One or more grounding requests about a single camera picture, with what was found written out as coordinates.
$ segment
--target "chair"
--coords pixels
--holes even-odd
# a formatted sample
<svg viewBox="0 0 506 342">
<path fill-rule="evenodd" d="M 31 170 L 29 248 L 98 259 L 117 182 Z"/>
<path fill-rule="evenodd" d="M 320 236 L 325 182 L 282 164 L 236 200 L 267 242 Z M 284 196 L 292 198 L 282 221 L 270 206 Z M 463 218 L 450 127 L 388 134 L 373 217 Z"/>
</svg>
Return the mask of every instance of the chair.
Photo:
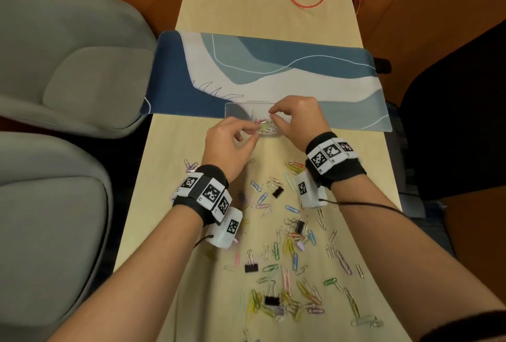
<svg viewBox="0 0 506 342">
<path fill-rule="evenodd" d="M 107 172 L 62 139 L 0 132 L 0 340 L 39 342 L 86 298 L 111 226 Z"/>
<path fill-rule="evenodd" d="M 156 39 L 120 0 L 0 0 L 0 115 L 99 138 L 128 135 Z"/>
</svg>

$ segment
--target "wristband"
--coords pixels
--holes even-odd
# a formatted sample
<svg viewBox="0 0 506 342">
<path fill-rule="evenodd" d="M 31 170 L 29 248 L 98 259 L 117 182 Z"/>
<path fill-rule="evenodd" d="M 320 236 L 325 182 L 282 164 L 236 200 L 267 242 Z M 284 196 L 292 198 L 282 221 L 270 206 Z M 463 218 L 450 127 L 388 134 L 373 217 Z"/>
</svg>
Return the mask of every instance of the wristband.
<svg viewBox="0 0 506 342">
<path fill-rule="evenodd" d="M 189 173 L 176 189 L 172 195 L 173 206 L 192 208 L 202 218 L 204 226 L 221 224 L 232 202 L 227 186 L 228 181 L 219 167 L 200 166 Z"/>
<path fill-rule="evenodd" d="M 353 148 L 331 131 L 309 142 L 306 155 L 306 168 L 317 186 L 330 189 L 333 182 L 367 174 Z"/>
</svg>

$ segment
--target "hand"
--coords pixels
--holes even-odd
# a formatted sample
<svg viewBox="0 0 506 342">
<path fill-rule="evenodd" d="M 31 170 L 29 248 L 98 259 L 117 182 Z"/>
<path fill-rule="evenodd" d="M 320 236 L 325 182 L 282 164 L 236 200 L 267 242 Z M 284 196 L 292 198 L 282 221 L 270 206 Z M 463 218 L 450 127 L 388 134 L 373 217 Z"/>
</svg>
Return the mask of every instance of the hand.
<svg viewBox="0 0 506 342">
<path fill-rule="evenodd" d="M 259 138 L 255 132 L 259 129 L 260 125 L 251 121 L 225 118 L 207 131 L 201 164 L 218 166 L 225 173 L 227 180 L 232 182 L 249 160 Z M 242 148 L 238 148 L 234 138 L 239 142 L 243 141 L 241 130 L 251 136 Z"/>
<path fill-rule="evenodd" d="M 277 112 L 291 115 L 291 123 L 282 119 Z M 289 95 L 276 102 L 269 109 L 272 121 L 281 129 L 296 148 L 306 152 L 306 147 L 316 136 L 330 131 L 330 126 L 323 116 L 315 97 Z"/>
</svg>

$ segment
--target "blue paper clip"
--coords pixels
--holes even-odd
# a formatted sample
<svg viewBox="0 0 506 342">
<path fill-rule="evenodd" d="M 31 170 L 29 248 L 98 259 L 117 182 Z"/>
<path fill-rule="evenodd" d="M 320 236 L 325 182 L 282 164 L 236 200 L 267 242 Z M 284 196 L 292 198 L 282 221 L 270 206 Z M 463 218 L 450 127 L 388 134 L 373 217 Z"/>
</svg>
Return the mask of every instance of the blue paper clip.
<svg viewBox="0 0 506 342">
<path fill-rule="evenodd" d="M 292 260 L 291 268 L 293 268 L 295 272 L 299 268 L 299 255 L 297 253 L 294 253 L 294 259 Z"/>
<path fill-rule="evenodd" d="M 316 245 L 316 238 L 315 238 L 315 235 L 313 234 L 313 230 L 308 231 L 308 237 L 309 237 L 309 240 L 311 241 L 311 243 L 313 245 Z"/>
<path fill-rule="evenodd" d="M 260 197 L 260 199 L 258 200 L 258 202 L 256 203 L 257 205 L 261 205 L 263 201 L 265 201 L 265 198 L 267 198 L 269 194 L 267 194 L 266 192 L 262 194 L 262 196 Z"/>
<path fill-rule="evenodd" d="M 290 206 L 290 205 L 286 205 L 285 206 L 285 209 L 288 210 L 288 211 L 291 211 L 292 213 L 297 213 L 299 214 L 300 213 L 300 210 L 299 209 L 295 209 L 294 207 Z"/>
<path fill-rule="evenodd" d="M 255 189 L 257 192 L 261 192 L 262 191 L 262 188 L 260 186 L 258 186 L 258 184 L 254 181 L 254 180 L 251 180 L 250 182 L 250 185 L 253 187 L 253 189 Z"/>
</svg>

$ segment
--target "table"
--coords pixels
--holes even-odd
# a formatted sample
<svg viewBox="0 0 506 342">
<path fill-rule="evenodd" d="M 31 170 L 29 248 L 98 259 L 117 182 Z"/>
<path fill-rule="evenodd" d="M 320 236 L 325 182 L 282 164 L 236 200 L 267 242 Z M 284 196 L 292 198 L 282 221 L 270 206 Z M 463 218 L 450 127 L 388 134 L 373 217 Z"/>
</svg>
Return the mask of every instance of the table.
<svg viewBox="0 0 506 342">
<path fill-rule="evenodd" d="M 300 0 L 311 4 L 317 0 Z M 176 28 L 182 31 L 210 32 L 272 38 L 347 47 L 362 47 L 360 33 L 351 0 L 325 0 L 314 9 L 302 10 L 290 0 L 183 0 Z M 123 238 L 116 260 L 117 269 L 149 235 L 171 207 L 170 197 L 185 176 L 183 160 L 190 163 L 200 160 L 206 130 L 219 120 L 155 115 L 149 131 L 143 159 L 137 177 L 134 195 L 130 204 Z M 338 136 L 346 138 L 360 155 L 364 168 L 378 187 L 400 207 L 394 174 L 388 155 L 385 136 L 381 132 L 350 131 L 334 129 Z M 248 186 L 250 179 L 261 180 L 269 176 L 284 179 L 287 171 L 284 164 L 289 160 L 302 161 L 305 155 L 295 149 L 286 138 L 261 139 L 252 155 L 255 162 L 246 170 L 245 193 L 248 200 L 255 201 L 260 194 Z M 324 209 L 324 231 L 316 222 L 316 210 L 303 210 L 308 215 L 308 228 L 314 231 L 317 245 L 308 245 L 299 252 L 300 265 L 307 264 L 304 275 L 310 284 L 316 285 L 323 297 L 324 315 L 304 314 L 300 324 L 293 319 L 274 323 L 267 315 L 258 313 L 245 322 L 242 295 L 247 302 L 252 288 L 259 288 L 256 280 L 262 273 L 244 274 L 240 266 L 235 272 L 224 269 L 233 265 L 236 252 L 245 264 L 246 251 L 252 249 L 260 268 L 267 263 L 261 256 L 264 244 L 276 241 L 275 230 L 286 217 L 293 217 L 284 209 L 286 204 L 297 206 L 296 195 L 288 186 L 278 200 L 270 197 L 273 212 L 260 218 L 261 210 L 244 212 L 250 224 L 242 224 L 238 231 L 240 243 L 229 250 L 216 249 L 204 242 L 195 251 L 188 263 L 178 289 L 177 298 L 169 311 L 160 333 L 159 341 L 229 341 L 241 340 L 242 328 L 247 325 L 253 340 L 349 340 L 349 341 L 400 341 L 409 340 L 404 329 L 383 298 L 376 283 L 353 241 L 341 213 L 329 205 Z M 334 240 L 355 271 L 347 277 L 337 260 L 329 260 L 325 244 L 332 230 L 337 229 Z M 206 254 L 214 252 L 216 261 Z M 291 267 L 291 259 L 281 256 L 280 262 Z M 355 264 L 364 271 L 364 279 L 356 273 Z M 323 281 L 337 277 L 354 296 L 361 314 L 375 314 L 385 326 L 353 328 L 351 308 L 344 294 L 334 286 L 323 286 Z M 301 300 L 291 272 L 294 295 Z M 277 274 L 277 290 L 281 289 L 281 275 Z"/>
</svg>

